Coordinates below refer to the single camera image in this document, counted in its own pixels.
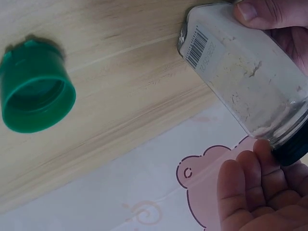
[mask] pink drawing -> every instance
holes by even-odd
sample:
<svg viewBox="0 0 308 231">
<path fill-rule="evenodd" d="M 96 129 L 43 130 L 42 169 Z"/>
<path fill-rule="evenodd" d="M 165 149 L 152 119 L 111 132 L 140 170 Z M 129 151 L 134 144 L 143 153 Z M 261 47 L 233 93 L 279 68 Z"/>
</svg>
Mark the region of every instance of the pink drawing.
<svg viewBox="0 0 308 231">
<path fill-rule="evenodd" d="M 188 156 L 178 165 L 178 182 L 187 189 L 189 209 L 204 230 L 220 229 L 216 185 L 221 164 L 227 159 L 235 159 L 244 150 L 252 150 L 255 141 L 246 137 L 233 150 L 222 145 L 212 146 L 203 155 Z"/>
<path fill-rule="evenodd" d="M 140 201 L 132 207 L 123 203 L 122 207 L 129 209 L 134 215 L 134 218 L 136 218 L 136 221 L 142 225 L 156 225 L 163 218 L 163 212 L 160 206 L 153 201 Z M 132 221 L 132 218 L 125 220 L 125 222 Z"/>
</svg>

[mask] human hand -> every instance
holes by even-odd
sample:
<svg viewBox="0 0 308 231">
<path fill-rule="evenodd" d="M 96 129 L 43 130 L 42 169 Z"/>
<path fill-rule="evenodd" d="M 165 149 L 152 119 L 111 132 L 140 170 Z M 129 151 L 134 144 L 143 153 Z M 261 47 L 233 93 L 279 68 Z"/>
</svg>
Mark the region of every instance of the human hand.
<svg viewBox="0 0 308 231">
<path fill-rule="evenodd" d="M 271 36 L 308 76 L 308 0 L 244 0 L 234 8 L 243 25 Z"/>
<path fill-rule="evenodd" d="M 308 231 L 308 167 L 280 167 L 265 140 L 222 164 L 218 210 L 222 231 Z"/>
</svg>

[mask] bottle cap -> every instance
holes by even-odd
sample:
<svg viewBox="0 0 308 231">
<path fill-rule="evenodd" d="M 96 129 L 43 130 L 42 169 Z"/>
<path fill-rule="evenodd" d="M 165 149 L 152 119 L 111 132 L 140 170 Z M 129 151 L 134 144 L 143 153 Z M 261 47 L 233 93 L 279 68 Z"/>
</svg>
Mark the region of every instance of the bottle cap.
<svg viewBox="0 0 308 231">
<path fill-rule="evenodd" d="M 282 166 L 289 166 L 308 153 L 308 121 L 286 143 L 272 150 Z"/>
<path fill-rule="evenodd" d="M 2 118 L 11 130 L 31 133 L 64 118 L 76 93 L 61 52 L 29 40 L 7 52 L 0 66 Z"/>
</svg>

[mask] wood grain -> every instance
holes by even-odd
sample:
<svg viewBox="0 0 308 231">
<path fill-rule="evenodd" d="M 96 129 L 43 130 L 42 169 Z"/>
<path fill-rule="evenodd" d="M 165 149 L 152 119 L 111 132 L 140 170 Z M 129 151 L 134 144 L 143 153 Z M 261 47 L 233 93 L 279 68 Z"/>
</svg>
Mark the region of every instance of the wood grain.
<svg viewBox="0 0 308 231">
<path fill-rule="evenodd" d="M 0 48 L 58 43 L 77 90 L 73 110 L 35 134 L 0 123 L 0 212 L 60 187 L 216 100 L 176 51 L 200 0 L 2 0 Z"/>
</svg>

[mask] glass jar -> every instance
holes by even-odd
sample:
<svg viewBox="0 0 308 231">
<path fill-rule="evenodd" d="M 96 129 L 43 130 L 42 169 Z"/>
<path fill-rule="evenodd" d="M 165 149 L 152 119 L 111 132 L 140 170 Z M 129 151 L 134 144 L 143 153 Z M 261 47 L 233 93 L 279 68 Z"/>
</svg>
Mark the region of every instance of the glass jar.
<svg viewBox="0 0 308 231">
<path fill-rule="evenodd" d="M 180 55 L 247 134 L 270 141 L 284 166 L 308 152 L 308 79 L 263 31 L 238 23 L 229 3 L 192 8 Z"/>
</svg>

